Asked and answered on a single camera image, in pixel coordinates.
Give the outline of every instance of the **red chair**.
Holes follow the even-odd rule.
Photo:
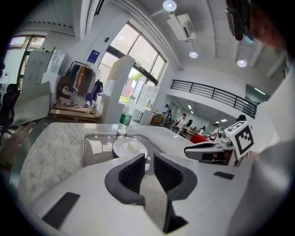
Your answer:
[[[189,139],[192,143],[207,142],[208,140],[202,135],[194,135]]]

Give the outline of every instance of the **railing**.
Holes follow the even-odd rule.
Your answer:
[[[222,89],[182,80],[173,80],[171,88],[220,101],[255,118],[257,108],[255,104]]]

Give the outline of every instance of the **plastic water bottle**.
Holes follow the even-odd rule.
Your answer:
[[[135,97],[131,96],[130,100],[125,104],[123,108],[123,112],[120,117],[120,122],[118,125],[118,133],[126,134],[130,121],[132,119],[132,115],[135,109],[134,103]]]

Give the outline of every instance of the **black chair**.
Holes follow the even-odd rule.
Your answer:
[[[3,96],[2,108],[0,111],[0,126],[2,126],[2,129],[0,130],[0,145],[1,139],[5,133],[12,135],[9,129],[11,128],[14,119],[13,108],[20,94],[20,91],[17,88],[17,84],[9,84],[6,89],[7,93]]]

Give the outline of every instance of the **marble countertop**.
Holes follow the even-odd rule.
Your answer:
[[[116,134],[117,124],[52,123],[31,147],[20,173],[18,199],[31,204],[40,194],[82,168],[83,139],[87,134]],[[130,135],[142,135],[163,152],[186,158],[190,141],[155,126],[130,126]]]

